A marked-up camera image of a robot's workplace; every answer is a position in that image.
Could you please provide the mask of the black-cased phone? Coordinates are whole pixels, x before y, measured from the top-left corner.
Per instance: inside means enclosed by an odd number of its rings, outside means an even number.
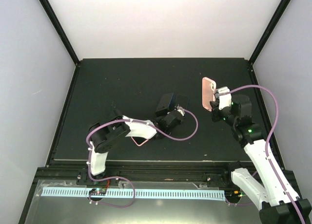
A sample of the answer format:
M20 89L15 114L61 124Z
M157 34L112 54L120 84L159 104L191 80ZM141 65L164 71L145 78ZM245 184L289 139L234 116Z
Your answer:
M182 107L186 110L188 109L190 98L187 95L178 94L175 100L175 104L177 107Z

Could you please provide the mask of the pink-cased phone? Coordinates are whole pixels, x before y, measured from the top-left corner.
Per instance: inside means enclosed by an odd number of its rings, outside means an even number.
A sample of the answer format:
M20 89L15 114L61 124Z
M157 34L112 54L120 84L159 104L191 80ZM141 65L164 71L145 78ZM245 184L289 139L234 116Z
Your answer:
M164 94L155 111L156 117L165 116L173 106L173 97L174 93L166 93Z
M132 137L131 139L134 141L134 143L138 147L143 146L145 143L147 143L149 141L149 139L145 139L145 138L142 138L142 137Z

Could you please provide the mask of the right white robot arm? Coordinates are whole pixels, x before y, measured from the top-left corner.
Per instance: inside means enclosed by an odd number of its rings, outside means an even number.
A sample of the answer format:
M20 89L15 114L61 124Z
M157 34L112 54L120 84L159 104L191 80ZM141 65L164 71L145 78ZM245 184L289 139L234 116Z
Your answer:
M212 120L223 120L232 130L234 139L251 159L261 181L246 168L233 163L222 173L228 187L238 186L259 211L263 224L305 224L312 210L288 182L260 126L252 120L252 104L246 95L217 95L210 101Z

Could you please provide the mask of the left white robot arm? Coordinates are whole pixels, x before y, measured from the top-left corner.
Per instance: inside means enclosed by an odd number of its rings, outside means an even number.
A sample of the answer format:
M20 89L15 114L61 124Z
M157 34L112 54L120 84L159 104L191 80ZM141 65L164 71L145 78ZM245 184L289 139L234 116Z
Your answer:
M94 185L104 181L108 153L123 138L130 137L139 147L151 139L158 138L159 134L170 138L171 131L182 123L184 116L185 110L177 106L153 121L132 119L119 114L110 122L94 124L89 128L86 138L90 151L87 162L88 180Z

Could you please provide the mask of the right small circuit board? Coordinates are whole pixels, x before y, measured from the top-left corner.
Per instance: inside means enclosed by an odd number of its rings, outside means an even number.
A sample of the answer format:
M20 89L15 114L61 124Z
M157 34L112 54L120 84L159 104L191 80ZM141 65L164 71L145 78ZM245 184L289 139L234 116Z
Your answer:
M242 197L244 196L244 193L240 190L233 190L229 192L230 197Z

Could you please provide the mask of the small circuit board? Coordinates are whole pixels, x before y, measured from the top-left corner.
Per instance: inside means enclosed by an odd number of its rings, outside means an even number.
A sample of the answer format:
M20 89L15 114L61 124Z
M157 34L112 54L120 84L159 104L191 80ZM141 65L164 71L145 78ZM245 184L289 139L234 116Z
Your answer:
M93 188L89 191L89 196L104 196L105 194L105 188Z
M229 192L230 197L242 197L244 196L244 193L240 190L233 190Z

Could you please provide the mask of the left small circuit board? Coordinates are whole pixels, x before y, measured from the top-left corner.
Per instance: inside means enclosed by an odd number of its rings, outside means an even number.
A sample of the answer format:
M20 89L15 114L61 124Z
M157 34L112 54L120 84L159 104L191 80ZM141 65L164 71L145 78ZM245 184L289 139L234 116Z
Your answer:
M89 196L104 196L105 194L105 188L93 188L89 191Z

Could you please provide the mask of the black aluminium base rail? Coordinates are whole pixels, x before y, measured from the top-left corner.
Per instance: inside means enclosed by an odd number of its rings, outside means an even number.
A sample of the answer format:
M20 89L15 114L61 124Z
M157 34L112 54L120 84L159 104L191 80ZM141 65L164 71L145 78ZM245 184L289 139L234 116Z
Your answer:
M94 179L120 176L131 182L208 182L214 177L222 185L221 177L226 174L227 162L118 162L109 161L106 169ZM38 168L33 182L39 180L73 180L83 185L93 185L88 176L85 162L80 164L50 164Z

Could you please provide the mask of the right black frame post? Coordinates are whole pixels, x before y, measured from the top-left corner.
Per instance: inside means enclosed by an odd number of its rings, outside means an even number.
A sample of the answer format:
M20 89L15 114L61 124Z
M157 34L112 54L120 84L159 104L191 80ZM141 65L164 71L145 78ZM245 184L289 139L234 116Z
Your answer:
M280 21L281 17L283 16L285 10L287 9L288 5L290 4L291 0L281 0L274 11L268 25L266 26L259 42L257 43L252 55L249 58L249 63L254 65L257 58L259 57L261 51L263 50L264 46L266 45L268 39L270 38L272 32L274 31L275 27L277 26L278 22Z

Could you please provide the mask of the black frame post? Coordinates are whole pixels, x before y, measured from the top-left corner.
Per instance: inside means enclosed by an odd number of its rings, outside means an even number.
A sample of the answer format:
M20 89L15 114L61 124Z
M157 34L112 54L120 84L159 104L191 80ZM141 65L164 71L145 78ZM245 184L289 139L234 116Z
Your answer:
M52 23L58 37L60 38L61 42L63 43L66 51L68 52L71 60L77 66L80 64L80 60L69 40L67 37L52 5L50 4L49 0L39 0L40 4L42 5L46 15L48 16L50 22Z
M272 32L274 31L275 27L277 26L278 22L280 21L281 17L283 16L285 10L287 9L288 5L290 4L291 0L281 0L274 11L268 25L266 26L259 42L257 43L252 55L249 58L249 63L254 65L257 58L259 57L261 51L263 50L264 46L266 45L268 39L270 38Z

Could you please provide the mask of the left black frame post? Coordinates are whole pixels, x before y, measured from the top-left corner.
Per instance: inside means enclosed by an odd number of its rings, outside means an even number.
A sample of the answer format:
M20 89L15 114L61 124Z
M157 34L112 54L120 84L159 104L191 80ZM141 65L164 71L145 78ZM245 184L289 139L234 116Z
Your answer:
M40 4L42 5L46 15L48 16L50 22L52 23L58 37L60 38L61 42L63 43L66 51L68 52L71 60L77 66L80 64L80 60L69 40L67 37L52 5L50 4L49 0L39 0Z

